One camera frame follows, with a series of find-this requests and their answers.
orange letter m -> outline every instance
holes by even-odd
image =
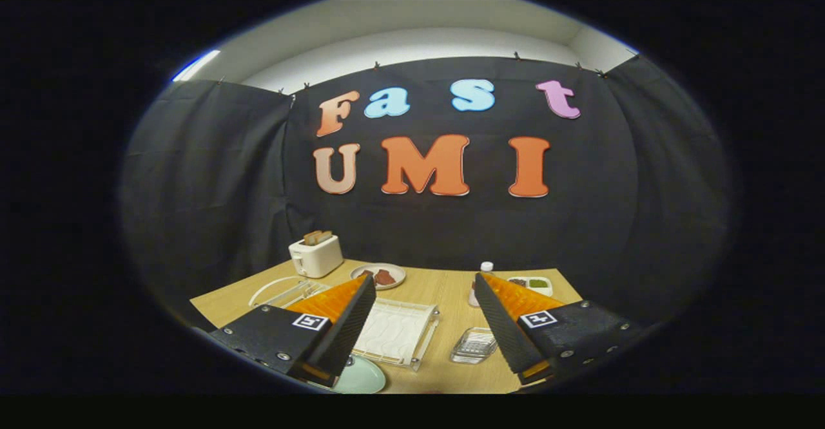
[[[402,171],[418,194],[424,192],[433,173],[436,182],[430,186],[435,195],[466,195],[469,186],[463,182],[463,150],[469,138],[462,135],[444,135],[433,142],[427,158],[421,156],[410,138],[387,138],[381,147],[387,150],[387,183],[381,186],[386,194],[404,194]]]

ceiling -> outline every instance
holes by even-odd
[[[568,46],[585,26],[528,1],[321,1],[300,7],[219,45],[221,56],[197,79],[242,82],[262,68],[347,39],[416,28],[477,28]]]

wooden table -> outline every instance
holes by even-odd
[[[313,279],[334,286],[350,280],[350,272],[367,262],[345,260],[332,273]],[[471,283],[476,271],[429,270],[404,267],[407,279],[392,289],[377,291],[379,298],[421,305],[438,305],[441,319],[433,334],[427,352],[418,371],[377,363],[387,377],[384,394],[504,394],[518,390],[521,385],[507,362],[496,350],[490,358],[477,365],[454,363],[450,360],[453,346],[468,327],[489,327],[479,308],[468,302]],[[581,301],[581,296],[558,270],[495,271],[496,276],[507,279],[513,276],[544,276],[553,285],[553,298],[563,303]],[[215,327],[235,321],[253,307],[248,303],[262,286],[272,280],[296,276],[292,261],[281,263],[235,284],[192,299],[192,305]],[[259,294],[256,301],[266,301],[285,291],[291,281],[272,285]]]

meat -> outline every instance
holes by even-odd
[[[389,271],[379,270],[378,274],[375,274],[375,284],[390,285],[394,283],[395,279],[392,276],[390,276]]]
[[[375,285],[391,285],[395,284],[395,278],[392,274],[389,274],[389,271],[386,270],[379,270],[378,273],[373,273],[369,270],[363,270],[358,277],[366,276],[366,274],[373,274],[372,280],[375,282]]]

toaster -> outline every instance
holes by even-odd
[[[315,246],[304,245],[304,239],[289,245],[289,255],[295,270],[307,278],[322,278],[344,262],[338,236],[331,236]]]

